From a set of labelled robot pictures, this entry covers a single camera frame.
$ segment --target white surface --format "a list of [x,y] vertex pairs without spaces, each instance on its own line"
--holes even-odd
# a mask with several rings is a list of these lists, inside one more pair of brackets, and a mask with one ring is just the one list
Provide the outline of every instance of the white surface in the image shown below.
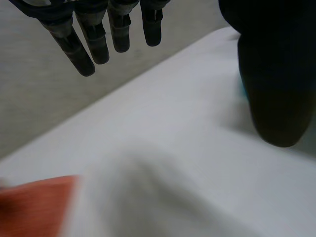
[[231,28],[206,36],[7,157],[1,176],[13,184],[92,177],[146,141],[170,154],[207,202],[256,235],[314,237],[315,162],[232,128],[240,119],[235,39]]

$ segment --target robotic hand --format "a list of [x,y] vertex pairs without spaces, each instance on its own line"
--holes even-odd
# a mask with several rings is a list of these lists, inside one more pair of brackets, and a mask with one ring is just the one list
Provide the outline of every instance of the robotic hand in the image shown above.
[[129,49],[129,13],[140,1],[143,28],[149,46],[161,41],[162,9],[170,0],[10,0],[29,17],[37,18],[50,31],[78,72],[88,77],[94,64],[80,42],[73,24],[73,12],[96,64],[109,60],[102,19],[108,11],[112,39],[117,52]]

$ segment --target gray floor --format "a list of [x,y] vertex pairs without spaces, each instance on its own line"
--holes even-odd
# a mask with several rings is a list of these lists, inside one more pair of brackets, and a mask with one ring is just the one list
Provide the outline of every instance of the gray floor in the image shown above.
[[[82,77],[37,20],[0,1],[0,158],[43,134],[206,34],[226,26],[217,0],[172,0],[164,10],[163,38],[146,46],[141,12],[132,14],[131,48]],[[109,32],[107,16],[104,19]],[[83,36],[75,21],[81,41]]]

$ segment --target red object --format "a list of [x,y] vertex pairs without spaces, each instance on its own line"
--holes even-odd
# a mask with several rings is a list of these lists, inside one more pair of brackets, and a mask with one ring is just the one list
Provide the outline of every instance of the red object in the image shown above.
[[0,236],[57,237],[76,176],[36,181],[0,191]]

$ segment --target black robotic finger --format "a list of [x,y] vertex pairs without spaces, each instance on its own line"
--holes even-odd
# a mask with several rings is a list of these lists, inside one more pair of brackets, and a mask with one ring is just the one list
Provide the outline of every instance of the black robotic finger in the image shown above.
[[107,0],[80,0],[75,2],[75,13],[83,35],[97,64],[107,63],[109,51],[102,19],[108,6]]
[[109,0],[108,15],[114,48],[119,53],[129,50],[129,14],[139,0]]
[[307,36],[316,40],[315,33],[299,30],[241,35],[238,42],[240,74],[254,126],[275,146],[295,145],[313,115],[316,44]]
[[94,65],[76,35],[72,24],[74,3],[65,0],[27,1],[10,0],[25,15],[38,19],[48,29],[72,64],[83,76],[95,72]]
[[63,19],[62,21],[41,21],[41,23],[49,30],[51,35],[81,75],[88,77],[94,74],[95,68],[93,62],[72,27],[72,17]]
[[162,9],[170,0],[140,0],[143,15],[143,29],[148,46],[161,42]]
[[290,147],[312,119],[316,92],[316,2],[219,0],[241,33],[239,71],[254,126],[267,142]]

